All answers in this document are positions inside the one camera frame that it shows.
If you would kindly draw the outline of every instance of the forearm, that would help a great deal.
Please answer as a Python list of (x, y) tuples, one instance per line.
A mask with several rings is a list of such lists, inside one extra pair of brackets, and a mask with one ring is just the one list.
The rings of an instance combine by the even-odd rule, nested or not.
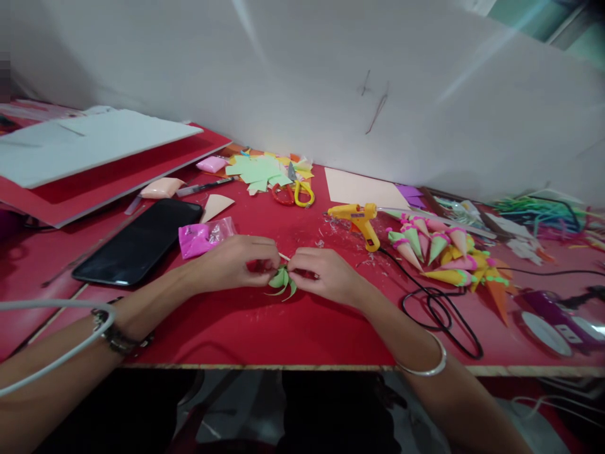
[[(441, 352), (433, 337), (372, 288), (359, 308), (397, 362), (411, 370), (435, 368)], [(528, 452), (521, 435), (493, 397), (456, 358), (431, 377), (404, 373), (423, 407), (451, 443), (477, 452)]]
[[(115, 325), (132, 339), (143, 339), (170, 312), (189, 298), (174, 270), (116, 302)], [(86, 317), (0, 364), (0, 388), (50, 364), (89, 337)], [(37, 381), (0, 399), (0, 451), (30, 452), (122, 360), (105, 339)]]

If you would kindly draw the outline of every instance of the pen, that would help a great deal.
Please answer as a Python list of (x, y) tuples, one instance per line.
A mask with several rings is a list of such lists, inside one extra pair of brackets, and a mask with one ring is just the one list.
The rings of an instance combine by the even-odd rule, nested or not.
[(176, 191), (176, 196), (185, 197), (186, 195), (195, 194), (196, 192), (210, 189), (215, 186), (222, 185), (223, 183), (229, 183), (230, 181), (233, 181), (236, 178), (237, 177), (229, 177), (229, 178), (224, 178), (222, 180), (218, 180), (217, 182), (214, 182), (214, 183), (208, 183), (205, 185), (189, 186), (186, 188), (182, 188), (182, 189), (179, 189), (178, 191)]

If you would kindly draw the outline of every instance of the white wall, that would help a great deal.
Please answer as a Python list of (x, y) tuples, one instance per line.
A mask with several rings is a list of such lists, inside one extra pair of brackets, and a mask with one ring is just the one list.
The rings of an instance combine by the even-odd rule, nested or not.
[(445, 0), (12, 9), (15, 76), (44, 100), (191, 119), (256, 148), (482, 199), (551, 182), (605, 203), (603, 73)]

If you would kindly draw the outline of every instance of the black smartphone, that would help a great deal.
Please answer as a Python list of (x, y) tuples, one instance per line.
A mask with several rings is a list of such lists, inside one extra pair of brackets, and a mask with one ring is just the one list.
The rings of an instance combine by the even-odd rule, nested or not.
[(140, 282), (178, 239), (178, 228), (198, 223), (196, 204), (161, 199), (73, 270), (78, 281), (130, 286)]

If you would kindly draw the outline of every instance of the yellow glue gun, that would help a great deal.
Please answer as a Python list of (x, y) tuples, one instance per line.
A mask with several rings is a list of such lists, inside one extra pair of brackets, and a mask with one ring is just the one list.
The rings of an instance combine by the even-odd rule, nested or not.
[(376, 204), (366, 204), (365, 207), (355, 204), (339, 205), (328, 210), (329, 216), (338, 219), (348, 219), (357, 227), (366, 239), (366, 250), (368, 252), (375, 252), (380, 247), (380, 241), (372, 228), (372, 224), (370, 224), (370, 219), (374, 219), (376, 214)]

